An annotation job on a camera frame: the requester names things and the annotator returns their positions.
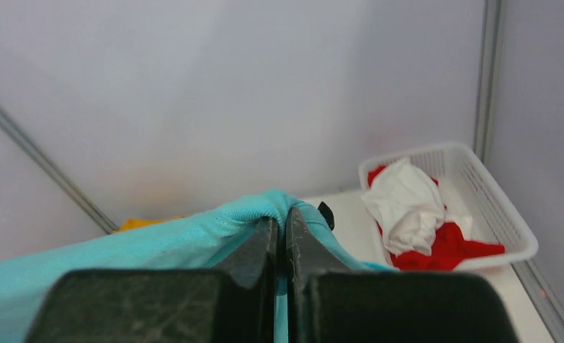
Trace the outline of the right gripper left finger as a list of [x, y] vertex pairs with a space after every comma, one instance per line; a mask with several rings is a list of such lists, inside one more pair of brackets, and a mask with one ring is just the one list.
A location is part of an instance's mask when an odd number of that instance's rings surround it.
[[27, 342], [272, 342], [278, 224], [262, 218], [208, 269], [83, 269], [59, 278]]

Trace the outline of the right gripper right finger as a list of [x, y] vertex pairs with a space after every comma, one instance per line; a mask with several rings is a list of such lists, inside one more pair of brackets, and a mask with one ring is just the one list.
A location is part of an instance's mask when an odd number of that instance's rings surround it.
[[503, 301], [478, 275], [351, 269], [297, 208], [285, 241], [290, 342], [518, 340]]

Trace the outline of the teal t shirt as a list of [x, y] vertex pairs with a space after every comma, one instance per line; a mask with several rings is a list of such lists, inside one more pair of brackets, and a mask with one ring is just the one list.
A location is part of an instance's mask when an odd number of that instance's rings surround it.
[[244, 242], [259, 219], [284, 224], [291, 208], [301, 211], [311, 233], [344, 264], [379, 269], [349, 254], [311, 204], [269, 190], [190, 217], [0, 261], [0, 342], [25, 337], [52, 284], [71, 270], [211, 267]]

